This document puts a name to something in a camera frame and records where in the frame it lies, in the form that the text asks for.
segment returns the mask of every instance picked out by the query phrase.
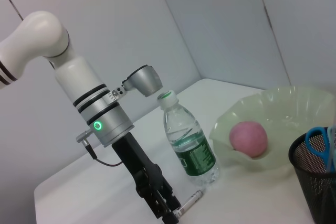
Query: blue scissors handle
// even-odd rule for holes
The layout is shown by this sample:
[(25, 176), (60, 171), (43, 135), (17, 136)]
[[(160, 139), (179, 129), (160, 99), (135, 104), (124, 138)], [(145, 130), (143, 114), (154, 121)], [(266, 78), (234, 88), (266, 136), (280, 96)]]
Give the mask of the blue scissors handle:
[[(313, 134), (316, 135), (317, 132), (320, 132), (323, 136), (323, 141), (324, 141), (324, 151), (323, 152), (319, 152), (317, 151), (316, 149), (314, 149), (310, 142), (309, 142), (309, 139), (311, 138), (311, 136)], [(327, 133), (326, 133), (326, 130), (322, 127), (315, 127), (315, 128), (312, 128), (310, 129), (307, 133), (306, 133), (306, 138), (305, 138), (305, 143), (306, 143), (306, 147), (307, 149), (311, 152), (311, 153), (314, 153), (315, 155), (319, 156), (325, 166), (327, 167), (328, 165), (328, 158), (329, 158), (329, 139), (328, 139), (328, 136), (327, 136)]]

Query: scissors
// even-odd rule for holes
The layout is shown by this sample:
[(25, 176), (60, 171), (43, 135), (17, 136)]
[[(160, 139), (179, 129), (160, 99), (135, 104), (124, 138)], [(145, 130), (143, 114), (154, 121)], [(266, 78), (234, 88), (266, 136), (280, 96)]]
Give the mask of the scissors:
[[(309, 142), (309, 138), (312, 135), (319, 135), (318, 133), (320, 133), (323, 136), (323, 141), (324, 141), (324, 151), (323, 152), (319, 152), (316, 149), (314, 149)], [(319, 156), (323, 160), (323, 163), (325, 165), (325, 169), (327, 170), (327, 172), (335, 172), (335, 166), (334, 166), (334, 163), (332, 162), (333, 153), (332, 154), (330, 153), (330, 146), (331, 145), (333, 145), (332, 150), (334, 149), (334, 136), (331, 140), (329, 140), (328, 134), (327, 134), (327, 132), (324, 128), (315, 127), (315, 128), (310, 129), (306, 133), (305, 143), (306, 143), (307, 149), (311, 153)]]

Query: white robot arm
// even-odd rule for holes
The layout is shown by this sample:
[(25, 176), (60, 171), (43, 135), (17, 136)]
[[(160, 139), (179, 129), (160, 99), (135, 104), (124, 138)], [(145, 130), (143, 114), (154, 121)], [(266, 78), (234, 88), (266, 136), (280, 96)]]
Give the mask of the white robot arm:
[[(74, 52), (67, 30), (53, 14), (35, 12), (0, 43), (0, 89), (19, 79), (27, 63), (35, 57), (48, 59), (58, 83), (71, 103), (104, 147), (112, 145), (134, 178), (136, 190), (157, 218), (165, 224), (178, 223), (173, 210), (180, 206), (158, 165), (153, 164), (129, 132), (134, 126), (117, 99), (138, 89), (145, 97), (162, 88), (153, 67), (145, 65), (133, 72), (120, 87), (110, 91), (89, 64)], [(84, 146), (93, 159), (93, 149)]]

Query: pen holder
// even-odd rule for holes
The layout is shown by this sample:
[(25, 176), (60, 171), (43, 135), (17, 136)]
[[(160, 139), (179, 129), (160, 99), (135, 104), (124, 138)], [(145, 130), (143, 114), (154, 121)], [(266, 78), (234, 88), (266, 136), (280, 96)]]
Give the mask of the pen holder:
[[(323, 160), (310, 152), (304, 139), (294, 141), (289, 149), (289, 160), (295, 168), (309, 210), (316, 224), (336, 223), (336, 173), (327, 173)], [(311, 146), (324, 151), (320, 133), (309, 138)]]

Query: green bowl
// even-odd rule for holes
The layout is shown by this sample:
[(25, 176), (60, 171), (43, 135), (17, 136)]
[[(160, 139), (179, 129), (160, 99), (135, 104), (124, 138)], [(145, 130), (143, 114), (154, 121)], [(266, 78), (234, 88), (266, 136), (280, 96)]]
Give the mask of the green bowl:
[[(335, 96), (310, 87), (280, 87), (245, 97), (217, 119), (209, 138), (218, 160), (236, 161), (250, 170), (275, 169), (289, 164), (290, 145), (316, 126), (330, 126), (335, 116)], [(268, 136), (262, 156), (251, 158), (235, 151), (229, 133), (237, 123), (260, 123)]]

